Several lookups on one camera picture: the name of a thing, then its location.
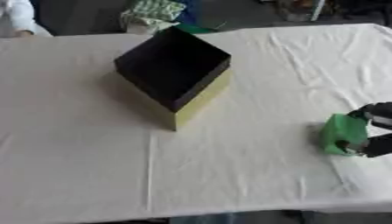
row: person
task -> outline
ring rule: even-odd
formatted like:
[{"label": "person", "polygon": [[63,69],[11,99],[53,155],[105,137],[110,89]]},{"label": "person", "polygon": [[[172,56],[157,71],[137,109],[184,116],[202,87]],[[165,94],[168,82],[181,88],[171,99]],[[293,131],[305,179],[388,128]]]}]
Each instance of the person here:
[{"label": "person", "polygon": [[0,38],[52,35],[34,20],[29,0],[0,0]]}]

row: floor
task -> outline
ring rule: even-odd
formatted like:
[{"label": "floor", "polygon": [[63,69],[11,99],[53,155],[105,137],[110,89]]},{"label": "floor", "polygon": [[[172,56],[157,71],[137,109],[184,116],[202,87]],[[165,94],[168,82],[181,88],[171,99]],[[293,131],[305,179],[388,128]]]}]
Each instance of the floor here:
[{"label": "floor", "polygon": [[[37,20],[54,35],[84,35],[121,32],[119,15],[136,0],[31,0],[36,5]],[[219,30],[241,28],[330,25],[347,23],[382,24],[380,16],[321,17],[315,23],[284,21],[273,3],[258,0],[193,0],[199,25]]]}]

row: green object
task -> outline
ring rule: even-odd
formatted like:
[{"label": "green object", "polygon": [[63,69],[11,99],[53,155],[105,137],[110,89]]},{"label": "green object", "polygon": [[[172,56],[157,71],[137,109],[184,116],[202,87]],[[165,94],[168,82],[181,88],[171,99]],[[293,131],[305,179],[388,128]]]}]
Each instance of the green object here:
[{"label": "green object", "polygon": [[325,152],[345,156],[357,155],[355,151],[344,151],[336,146],[336,141],[344,140],[350,144],[361,145],[368,140],[367,122],[348,115],[332,115],[322,130]]},{"label": "green object", "polygon": [[140,0],[129,11],[135,18],[154,18],[171,22],[186,6],[168,0]]},{"label": "green object", "polygon": [[183,32],[188,32],[191,34],[216,32],[216,30],[213,30],[213,29],[202,28],[202,27],[198,27],[198,26],[190,25],[190,24],[178,24],[178,25],[176,25],[176,27],[179,28]]}]

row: white tablecloth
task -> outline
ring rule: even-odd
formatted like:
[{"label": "white tablecloth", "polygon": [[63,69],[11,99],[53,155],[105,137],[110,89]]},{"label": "white tablecloth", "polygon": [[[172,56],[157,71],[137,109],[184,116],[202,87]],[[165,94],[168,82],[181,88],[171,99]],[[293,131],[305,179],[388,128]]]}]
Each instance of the white tablecloth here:
[{"label": "white tablecloth", "polygon": [[332,113],[392,100],[391,30],[201,37],[233,55],[234,76],[178,132],[160,129],[113,73],[113,59],[147,37],[0,40],[1,222],[392,211],[391,156],[330,156],[313,141]]}]

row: box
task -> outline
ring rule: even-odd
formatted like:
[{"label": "box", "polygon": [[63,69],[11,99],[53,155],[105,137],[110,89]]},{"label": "box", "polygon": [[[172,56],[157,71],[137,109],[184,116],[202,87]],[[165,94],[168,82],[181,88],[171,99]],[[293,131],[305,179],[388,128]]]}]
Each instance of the box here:
[{"label": "box", "polygon": [[159,120],[177,130],[228,85],[230,58],[172,27],[126,52],[115,66]]},{"label": "box", "polygon": [[368,140],[367,122],[349,115],[332,115],[321,131],[324,151],[344,156],[357,155],[355,151],[343,151],[337,146],[337,141],[362,145]]}]

